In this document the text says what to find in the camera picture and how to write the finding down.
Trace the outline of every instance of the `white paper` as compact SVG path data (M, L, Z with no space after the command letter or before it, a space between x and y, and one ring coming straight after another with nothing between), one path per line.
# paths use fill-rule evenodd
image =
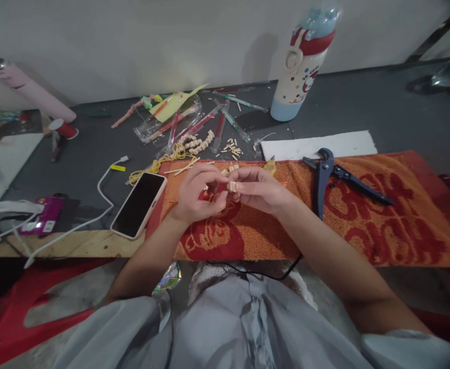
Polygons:
M42 133L6 136L0 141L0 199L42 140Z
M301 160L304 156L319 159L317 151L320 148L331 150L334 157L378 154L368 131L339 133L326 137L262 141L261 146L266 160L273 155L275 160Z

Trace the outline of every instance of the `gray shirt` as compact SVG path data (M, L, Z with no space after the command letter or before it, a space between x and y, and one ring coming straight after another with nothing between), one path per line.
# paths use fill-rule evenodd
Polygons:
M280 282L230 275L159 332L151 297L116 301L84 321L61 368L450 368L450 343L420 332L364 335L357 350Z

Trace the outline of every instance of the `white charging cable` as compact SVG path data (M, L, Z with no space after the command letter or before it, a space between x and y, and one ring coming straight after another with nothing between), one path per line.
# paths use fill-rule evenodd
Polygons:
M13 220L11 221L11 225L15 226L15 222ZM13 229L13 234L15 235L16 239L18 240L18 242L20 242L20 244L24 248L25 254L27 256L32 255L32 251L30 251L30 248L27 245L27 243L24 241L24 239L20 237L20 235L19 235L18 231L16 230L16 228L12 228L12 229Z
M32 205L35 205L34 203L32 203L32 202L30 202L30 201L27 201L27 200L20 200L20 201L21 201L21 202L30 203L30 204L32 204ZM9 229L9 230L7 230L7 231L1 233L1 234L0 234L0 238L3 237L3 236L6 236L7 234L9 234L9 233L11 233L11 232L13 232L13 231L15 231L15 230L17 230L18 228L22 227L24 224L27 224L29 221L31 221L33 218L35 218L39 213L40 213L40 211L37 212L37 213L33 213L27 220L24 220L24 221L23 221L22 223L20 223L19 225L16 225L16 226L14 226L13 228L11 228L11 229Z
M120 162L125 162L128 161L129 158L127 156L124 156L122 158L120 158L118 161L116 161L115 163L111 164L109 166L109 168L107 169L107 171L104 173L104 175L102 176L102 178L99 180L98 184L97 184L97 190L98 193L100 194L100 196L102 196L104 198L105 201L107 201L110 204L110 207L105 210L102 214L100 214L98 217L96 217L95 219L89 220L88 222L85 222L83 224L77 225L75 228L70 229L69 231L63 233L62 235L60 235L59 237L54 238L52 241L46 243L45 245L43 245L42 247L38 248L37 250L35 250L27 259L27 262L25 263L24 269L27 269L29 266L31 266L34 262L34 258L35 255L37 255L39 252L41 252L42 250L45 250L46 248L48 248L50 245L52 245L53 243L58 242L60 239L66 237L67 235L69 235L70 233L73 233L74 231L79 230L80 228L89 225L90 223L96 222L98 220L100 220L101 218L103 218L105 216L105 214L107 214L110 210L112 210L112 208L114 207L114 204L112 203L112 201L110 201L103 193L102 190L100 189L100 185L102 183L102 181L104 180L104 178L107 176L107 174L109 173L109 171L111 170L111 166L120 163Z

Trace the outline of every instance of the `gray table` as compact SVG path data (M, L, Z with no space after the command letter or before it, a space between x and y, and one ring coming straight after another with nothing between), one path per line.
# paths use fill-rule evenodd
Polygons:
M267 139L293 139L319 137L343 132L370 130L380 153L416 150L436 173L450 171L450 94L447 92L419 95L406 90L408 84L435 73L441 64L414 67L388 67L364 71L320 75L306 98L298 116L290 122L280 123L269 114L230 105L230 112L250 134L252 142L268 133ZM255 85L251 91L237 92L237 97L254 104L269 107L275 82ZM201 93L203 111L214 107L209 93ZM56 231L66 231L73 225L98 216L107 208L96 185L107 167L124 155L131 159L125 163L127 171L113 171L102 189L116 207L104 222L94 223L88 229L106 229L127 197L130 187L124 183L128 174L144 169L158 151L154 145L144 146L133 132L141 124L135 114L119 128L111 125L122 116L137 99L97 102L75 107L78 114L74 126L80 134L68 142L58 162L51 163L51 140L44 139L22 168L4 199L34 200L54 193L64 193L67 202ZM90 118L93 110L105 109L109 118ZM211 120L205 130L216 130L218 119ZM245 152L241 159L255 158L252 145L240 140L229 125L224 137L236 138ZM214 159L210 150L200 155ZM231 159L220 156L218 159Z

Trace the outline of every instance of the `smartphone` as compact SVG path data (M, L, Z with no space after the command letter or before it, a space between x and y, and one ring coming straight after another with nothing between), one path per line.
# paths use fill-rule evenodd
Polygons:
M166 184L164 176L143 173L112 222L111 231L129 239L141 236Z

